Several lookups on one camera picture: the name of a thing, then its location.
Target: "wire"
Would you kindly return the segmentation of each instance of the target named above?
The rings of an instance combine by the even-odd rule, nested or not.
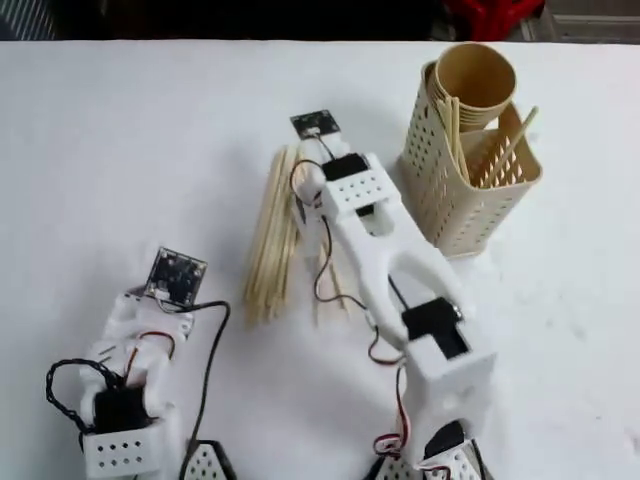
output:
[[[329,147],[327,147],[327,144],[324,143],[324,140],[322,140],[322,137],[320,135],[314,135],[313,138],[315,138],[316,140],[318,140],[322,144],[324,149],[327,151],[327,153],[331,157],[331,160],[335,160],[336,159],[335,155],[333,154],[331,149]]]
[[[375,337],[373,339],[373,342],[371,342],[371,345],[369,345],[369,350],[367,352],[367,354],[369,355],[369,358],[373,360],[374,363],[377,363],[378,365],[383,365],[386,367],[392,367],[394,365],[398,365],[404,359],[403,354],[400,354],[397,358],[392,360],[386,360],[386,359],[377,358],[373,356],[373,349],[378,344],[378,340],[380,340],[380,329],[377,326],[375,326],[373,327],[373,331],[375,332]]]
[[[320,271],[318,272],[318,275],[316,276],[316,279],[313,282],[313,296],[316,298],[317,301],[321,303],[330,303],[330,302],[335,302],[336,300],[340,300],[341,298],[346,298],[354,302],[356,305],[358,305],[362,310],[366,312],[367,306],[364,303],[362,303],[360,300],[358,300],[357,298],[351,295],[341,294],[341,295],[334,295],[333,297],[330,297],[330,298],[322,298],[318,294],[320,279],[322,278],[322,275],[324,274],[324,272],[327,270],[327,267],[329,267],[329,264],[331,263],[331,257],[333,255],[333,238],[331,237],[331,229],[329,228],[329,222],[327,221],[327,217],[325,217],[324,215],[322,215],[320,218],[322,219],[322,222],[324,223],[325,229],[327,231],[327,243],[328,243],[327,258],[325,259],[324,264],[322,265],[322,268],[320,268]]]
[[[152,330],[150,332],[144,332],[144,333],[138,335],[137,340],[142,340],[144,337],[148,337],[148,336],[158,336],[158,337],[168,338],[171,341],[171,350],[169,350],[169,360],[173,359],[173,354],[176,351],[176,341],[171,335],[169,335],[167,332],[160,332],[160,331],[157,331],[157,330]],[[139,352],[138,347],[135,347],[133,349],[133,352],[131,352],[131,356],[129,357],[129,361],[127,362],[127,369],[125,370],[125,374],[124,374],[124,383],[125,384],[129,380],[129,374],[131,373],[131,367],[133,366],[133,361],[136,358],[136,356],[138,355],[138,352]]]
[[[395,292],[396,296],[398,297],[398,300],[400,300],[400,303],[402,304],[404,309],[405,310],[409,310],[409,304],[407,303],[405,298],[400,293],[400,290],[398,289],[398,286],[396,285],[396,282],[394,282],[393,278],[391,278],[391,275],[389,275],[389,285],[391,285],[391,288],[393,289],[393,291]]]
[[[298,170],[298,168],[301,165],[305,165],[305,164],[310,164],[310,165],[315,165],[316,167],[318,167],[320,170],[322,170],[322,165],[320,165],[318,162],[314,161],[314,160],[309,160],[308,158],[303,158],[302,160],[298,161],[298,163],[296,163],[293,168],[291,169],[291,173],[289,174],[289,188],[291,189],[291,191],[293,192],[293,195],[296,197],[296,199],[302,203],[303,205],[307,206],[307,207],[313,207],[313,202],[312,203],[306,203],[304,200],[302,200],[302,198],[300,197],[300,195],[298,195],[298,192],[296,192],[296,189],[293,186],[293,176],[295,175],[296,171]],[[318,198],[320,198],[320,194],[322,192],[317,192],[314,197],[313,197],[313,201],[316,201]]]
[[[480,447],[478,447],[478,442],[476,442],[475,438],[471,439],[471,446],[473,447],[473,453],[476,456],[476,460],[478,460],[478,469],[480,470],[480,480],[487,480],[487,471],[484,467],[484,462],[482,461],[482,454],[480,453]]]
[[[209,352],[209,358],[207,359],[207,366],[204,371],[204,381],[202,383],[202,396],[200,398],[200,409],[198,410],[198,416],[196,417],[196,423],[193,426],[193,431],[191,432],[191,438],[189,439],[189,443],[187,444],[187,452],[184,456],[184,460],[182,461],[182,466],[180,468],[180,476],[179,479],[184,479],[184,475],[187,471],[187,466],[189,465],[189,459],[193,454],[193,448],[196,445],[196,438],[198,437],[198,431],[200,430],[200,423],[202,422],[202,417],[204,416],[204,408],[207,404],[207,391],[209,389],[209,374],[211,373],[211,365],[213,364],[213,357],[218,349],[218,344],[220,343],[220,338],[222,337],[222,332],[224,332],[225,327],[227,326],[227,322],[229,321],[229,317],[231,316],[231,306],[222,300],[216,302],[208,302],[200,305],[194,305],[192,310],[202,310],[203,308],[210,307],[224,307],[225,313],[224,318],[222,319],[222,323],[218,328],[218,333],[216,333],[216,337],[213,340],[213,344],[211,345],[211,351]]]
[[[380,435],[373,441],[373,451],[384,457],[400,458],[402,449],[407,445],[411,437],[411,420],[404,403],[402,403],[402,395],[400,394],[400,373],[403,369],[404,363],[400,364],[396,370],[396,403],[400,414],[400,422],[402,423],[402,433],[387,433]]]
[[[138,335],[138,340],[142,340],[144,337],[152,337],[152,336],[164,337],[164,338],[169,339],[169,341],[171,342],[171,350],[169,351],[169,360],[171,360],[173,358],[173,354],[176,351],[176,341],[175,341],[175,339],[171,335],[169,335],[167,332],[160,332],[160,331],[153,330],[153,331],[144,332],[144,333]]]
[[[69,420],[75,423],[76,426],[78,427],[78,430],[80,430],[81,435],[88,435],[89,433],[92,432],[93,427],[86,425],[82,421],[82,418],[80,418],[80,415],[78,415],[78,412],[76,412],[75,410],[71,410],[65,407],[62,403],[60,403],[60,401],[58,401],[55,394],[53,393],[53,378],[55,376],[56,370],[58,370],[58,368],[60,367],[64,367],[67,365],[81,365],[81,366],[91,367],[92,369],[97,371],[100,375],[102,375],[102,377],[104,378],[105,385],[109,390],[117,390],[122,388],[124,386],[124,379],[117,373],[109,370],[103,364],[96,362],[94,360],[87,360],[85,358],[71,358],[66,360],[60,360],[54,363],[53,365],[51,365],[51,368],[47,372],[47,377],[46,377],[45,392],[46,392],[47,401],[51,403],[54,407],[56,407],[65,417],[67,417]]]

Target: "circuit board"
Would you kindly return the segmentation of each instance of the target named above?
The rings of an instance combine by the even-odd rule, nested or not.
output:
[[[340,131],[340,127],[329,110],[320,110],[291,117],[291,123],[301,140]]]
[[[160,247],[144,294],[178,307],[190,307],[206,269],[207,262]]]

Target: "beige perforated container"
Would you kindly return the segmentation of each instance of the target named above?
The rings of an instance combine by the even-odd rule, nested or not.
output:
[[[400,159],[414,218],[425,238],[446,256],[481,252],[493,231],[524,194],[540,180],[542,168],[526,138],[497,173],[491,188],[479,188],[520,129],[510,103],[499,128],[461,134],[470,183],[453,162],[444,125],[426,91],[425,71]]]

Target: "wooden chopstick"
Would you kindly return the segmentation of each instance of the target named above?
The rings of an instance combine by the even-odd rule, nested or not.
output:
[[[529,128],[529,125],[531,125],[531,122],[533,122],[533,119],[536,118],[537,114],[538,114],[538,107],[533,107],[531,109],[531,112],[529,112],[527,119],[522,123],[520,130],[518,130],[518,132],[513,136],[513,138],[511,139],[511,142],[509,143],[509,146],[504,150],[504,153],[500,156],[500,158],[496,162],[495,166],[493,167],[493,170],[491,171],[487,179],[482,183],[482,188],[491,187],[491,184],[495,180],[496,175],[498,175],[498,172],[502,170],[502,168],[504,167],[504,164],[507,163],[507,160],[513,154],[514,150],[518,146],[518,143],[520,142],[520,140],[522,140],[522,137],[524,137],[524,134],[527,131],[527,128]]]

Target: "bundle of chopsticks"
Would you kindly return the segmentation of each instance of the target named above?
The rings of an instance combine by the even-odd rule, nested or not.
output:
[[[293,218],[293,195],[289,178],[294,166],[303,158],[300,147],[287,146],[278,151],[271,164],[269,179],[258,217],[251,247],[249,274],[244,287],[247,323],[255,326],[277,318],[287,303],[289,268],[295,253],[298,230]],[[306,178],[306,165],[296,169],[293,188]],[[323,242],[319,252],[320,266],[326,261],[328,245]],[[333,263],[330,264],[333,291],[341,295],[341,286]],[[344,299],[339,298],[342,308]]]
[[[469,183],[469,170],[467,169],[467,161],[462,151],[462,143],[460,142],[460,100],[458,97],[447,97],[443,102],[438,100],[438,110],[440,118],[444,123],[444,131],[451,147],[453,163],[462,175],[462,178]]]

